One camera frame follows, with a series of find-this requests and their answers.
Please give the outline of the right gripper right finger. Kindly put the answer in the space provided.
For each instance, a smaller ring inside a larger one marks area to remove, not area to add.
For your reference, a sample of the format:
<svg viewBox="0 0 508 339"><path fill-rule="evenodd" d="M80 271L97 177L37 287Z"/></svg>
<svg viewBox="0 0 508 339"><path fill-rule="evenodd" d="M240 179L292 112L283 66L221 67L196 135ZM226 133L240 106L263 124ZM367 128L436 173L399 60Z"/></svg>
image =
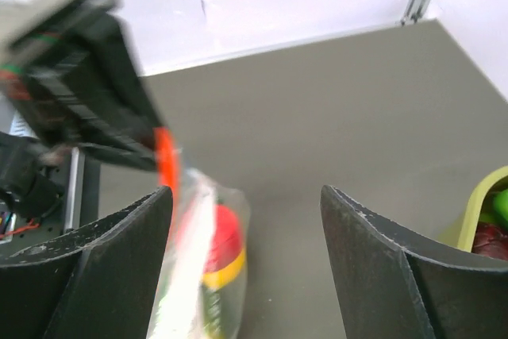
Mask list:
<svg viewBox="0 0 508 339"><path fill-rule="evenodd" d="M507 263L424 237L321 189L321 219L348 338L505 338Z"/></svg>

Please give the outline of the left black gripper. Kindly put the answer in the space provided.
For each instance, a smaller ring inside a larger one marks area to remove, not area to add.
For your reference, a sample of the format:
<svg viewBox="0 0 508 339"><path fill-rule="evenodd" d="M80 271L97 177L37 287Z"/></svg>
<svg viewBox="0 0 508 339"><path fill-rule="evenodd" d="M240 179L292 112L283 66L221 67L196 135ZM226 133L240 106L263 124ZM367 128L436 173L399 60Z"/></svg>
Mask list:
<svg viewBox="0 0 508 339"><path fill-rule="evenodd" d="M152 104L115 10L120 0L1 5L1 92L48 148L155 171Z"/></svg>

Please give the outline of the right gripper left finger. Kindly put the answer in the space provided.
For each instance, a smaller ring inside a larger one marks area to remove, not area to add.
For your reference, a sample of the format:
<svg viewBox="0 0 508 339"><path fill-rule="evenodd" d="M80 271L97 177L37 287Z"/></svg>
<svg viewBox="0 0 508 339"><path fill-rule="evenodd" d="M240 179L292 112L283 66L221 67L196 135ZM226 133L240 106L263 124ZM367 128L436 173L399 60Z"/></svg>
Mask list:
<svg viewBox="0 0 508 339"><path fill-rule="evenodd" d="M1 259L3 338L145 338L171 224L161 187Z"/></svg>

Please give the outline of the red fake tomato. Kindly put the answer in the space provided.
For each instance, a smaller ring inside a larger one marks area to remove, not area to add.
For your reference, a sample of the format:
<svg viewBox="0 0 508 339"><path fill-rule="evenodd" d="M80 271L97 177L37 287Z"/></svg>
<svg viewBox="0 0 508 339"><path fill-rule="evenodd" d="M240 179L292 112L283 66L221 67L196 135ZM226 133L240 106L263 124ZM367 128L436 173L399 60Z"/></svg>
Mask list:
<svg viewBox="0 0 508 339"><path fill-rule="evenodd" d="M216 206L216 229L205 266L205 273L219 271L232 263L243 248L241 222L233 210Z"/></svg>

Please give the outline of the clear zip top bag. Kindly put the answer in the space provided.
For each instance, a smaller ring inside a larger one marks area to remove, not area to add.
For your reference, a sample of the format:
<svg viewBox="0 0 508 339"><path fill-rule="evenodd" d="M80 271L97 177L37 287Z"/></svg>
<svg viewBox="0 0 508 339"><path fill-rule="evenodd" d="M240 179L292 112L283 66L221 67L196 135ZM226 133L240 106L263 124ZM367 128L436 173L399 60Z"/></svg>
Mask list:
<svg viewBox="0 0 508 339"><path fill-rule="evenodd" d="M156 158L160 184L174 192L173 215L166 252L148 326L149 338L208 338L203 329L202 276L214 237L215 210L225 205L238 216L243 248L250 208L238 189L188 166L167 128L157 128ZM244 311L248 262L239 276L222 289L222 325L225 338L237 337Z"/></svg>

